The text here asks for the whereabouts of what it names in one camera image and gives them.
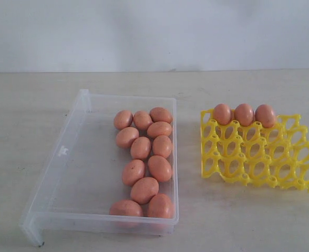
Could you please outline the brown egg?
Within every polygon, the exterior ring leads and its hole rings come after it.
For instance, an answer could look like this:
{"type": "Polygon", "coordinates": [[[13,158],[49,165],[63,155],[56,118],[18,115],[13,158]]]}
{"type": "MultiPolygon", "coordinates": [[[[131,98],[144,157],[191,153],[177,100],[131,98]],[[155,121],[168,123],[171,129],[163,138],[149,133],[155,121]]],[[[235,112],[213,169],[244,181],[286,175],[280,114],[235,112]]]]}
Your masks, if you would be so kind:
{"type": "Polygon", "coordinates": [[[147,135],[155,139],[160,135],[170,136],[172,133],[172,126],[165,121],[158,121],[152,123],[147,129],[147,135]]]}
{"type": "MultiPolygon", "coordinates": [[[[117,216],[143,217],[143,209],[137,202],[130,199],[123,199],[112,204],[109,209],[109,214],[117,216]]],[[[139,227],[140,223],[116,222],[116,226],[119,228],[132,229],[139,227]]]]}
{"type": "Polygon", "coordinates": [[[134,140],[139,137],[139,131],[134,127],[126,127],[116,135],[116,145],[120,148],[130,148],[134,140]]]}
{"type": "Polygon", "coordinates": [[[133,115],[133,123],[138,130],[147,131],[153,121],[148,112],[140,110],[133,115]]]}
{"type": "Polygon", "coordinates": [[[163,121],[171,124],[173,116],[169,110],[163,107],[155,107],[150,110],[150,116],[153,122],[163,121]]]}
{"type": "Polygon", "coordinates": [[[170,197],[163,193],[155,195],[148,204],[147,216],[155,218],[172,218],[173,203],[170,197]]]}
{"type": "Polygon", "coordinates": [[[212,117],[218,124],[227,125],[232,120],[232,112],[227,104],[220,103],[214,107],[212,117]]]}
{"type": "Polygon", "coordinates": [[[151,141],[141,136],[134,140],[130,148],[130,154],[133,159],[145,160],[151,152],[151,141]]]}
{"type": "Polygon", "coordinates": [[[150,202],[159,192],[159,183],[153,177],[144,177],[138,180],[132,187],[130,198],[140,205],[150,202]]]}
{"type": "Polygon", "coordinates": [[[276,124],[276,114],[268,104],[259,105],[255,111],[255,120],[260,122],[264,128],[271,128],[276,124]]]}
{"type": "Polygon", "coordinates": [[[150,174],[159,182],[167,182],[172,178],[171,164],[162,156],[153,155],[148,160],[150,174]]]}
{"type": "Polygon", "coordinates": [[[171,139],[166,135],[157,136],[152,143],[153,155],[159,155],[167,159],[172,152],[171,139]]]}
{"type": "Polygon", "coordinates": [[[242,103],[235,108],[234,118],[241,126],[247,127],[254,122],[254,110],[249,104],[242,103]]]}
{"type": "Polygon", "coordinates": [[[133,114],[130,110],[119,111],[114,118],[114,127],[118,130],[129,127],[133,122],[133,114]]]}
{"type": "Polygon", "coordinates": [[[122,182],[126,186],[133,186],[145,176],[145,163],[135,159],[126,164],[122,171],[122,182]]]}

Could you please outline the clear plastic container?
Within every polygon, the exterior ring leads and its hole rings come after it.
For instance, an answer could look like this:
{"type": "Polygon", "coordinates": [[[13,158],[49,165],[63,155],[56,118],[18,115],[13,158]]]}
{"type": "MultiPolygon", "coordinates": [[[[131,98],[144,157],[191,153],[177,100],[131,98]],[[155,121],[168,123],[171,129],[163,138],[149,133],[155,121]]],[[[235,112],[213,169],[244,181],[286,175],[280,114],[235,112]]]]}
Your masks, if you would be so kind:
{"type": "Polygon", "coordinates": [[[168,160],[173,177],[160,183],[174,205],[171,219],[112,216],[111,205],[130,195],[121,173],[130,152],[116,146],[115,115],[124,109],[149,111],[154,107],[177,114],[174,98],[78,92],[56,145],[47,159],[20,220],[20,227],[36,247],[44,244],[45,229],[81,232],[133,233],[164,236],[179,220],[177,149],[168,160]]]}

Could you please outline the yellow plastic egg tray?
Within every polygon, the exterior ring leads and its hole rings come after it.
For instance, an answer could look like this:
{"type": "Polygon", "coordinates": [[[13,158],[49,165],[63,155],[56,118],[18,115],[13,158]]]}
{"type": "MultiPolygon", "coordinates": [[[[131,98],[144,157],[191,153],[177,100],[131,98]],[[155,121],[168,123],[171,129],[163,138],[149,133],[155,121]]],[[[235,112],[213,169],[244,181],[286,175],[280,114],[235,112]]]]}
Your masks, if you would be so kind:
{"type": "Polygon", "coordinates": [[[200,113],[201,176],[227,183],[309,192],[308,127],[301,115],[278,115],[272,128],[237,120],[219,125],[213,110],[200,113]]]}

